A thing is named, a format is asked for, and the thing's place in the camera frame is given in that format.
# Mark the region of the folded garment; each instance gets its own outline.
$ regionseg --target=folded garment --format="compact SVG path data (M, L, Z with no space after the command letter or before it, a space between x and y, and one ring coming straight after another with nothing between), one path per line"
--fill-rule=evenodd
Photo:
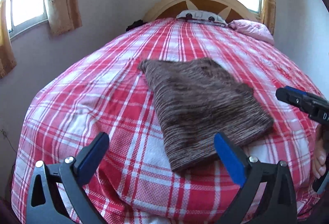
M273 119L247 84L209 58L190 62L143 60L139 69L154 92L154 107L173 172L210 163L218 156L217 132L247 145L268 132Z

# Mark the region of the arched headboard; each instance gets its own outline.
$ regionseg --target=arched headboard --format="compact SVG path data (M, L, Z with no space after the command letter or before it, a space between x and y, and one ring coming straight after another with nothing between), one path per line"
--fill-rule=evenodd
M237 19L258 21L255 15L237 0L161 0L146 13L143 21L175 18L183 10L204 10L216 13L227 23Z

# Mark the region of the silver bolt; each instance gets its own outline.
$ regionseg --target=silver bolt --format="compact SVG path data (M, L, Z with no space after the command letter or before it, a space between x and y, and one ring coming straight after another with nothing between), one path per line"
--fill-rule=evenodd
M36 162L36 167L42 167L43 166L43 161L39 160Z
M280 166L287 166L287 162L286 161L280 161Z
M252 162L252 163L257 163L258 158L256 156L249 156L249 161Z
M74 157L73 156L69 156L69 157L66 157L64 162L67 163L67 164L70 164L74 161Z

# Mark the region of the pink pillow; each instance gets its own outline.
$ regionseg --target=pink pillow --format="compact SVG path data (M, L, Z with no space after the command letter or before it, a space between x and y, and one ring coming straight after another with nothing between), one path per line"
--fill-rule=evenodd
M250 20L233 20L228 24L233 30L274 45L274 39L266 25Z

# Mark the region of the bedspread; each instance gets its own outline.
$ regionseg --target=bedspread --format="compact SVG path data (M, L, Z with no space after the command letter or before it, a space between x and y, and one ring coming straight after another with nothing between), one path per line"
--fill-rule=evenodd
M183 174L172 173L153 105L153 93L138 64L143 59L189 61L209 57L254 96L274 119L273 132L244 147L262 162L286 160L300 214L319 197L312 191L311 158L316 123L277 101L289 85L321 95L311 80L266 42L218 26L161 19L125 33L83 58L43 88L23 124L13 180L12 206L26 222L26 202L36 161L76 156L100 132L110 147L84 187L108 223L214 222L239 187L220 161ZM59 185L64 200L64 189ZM246 216L256 210L261 185ZM70 203L70 216L79 220Z

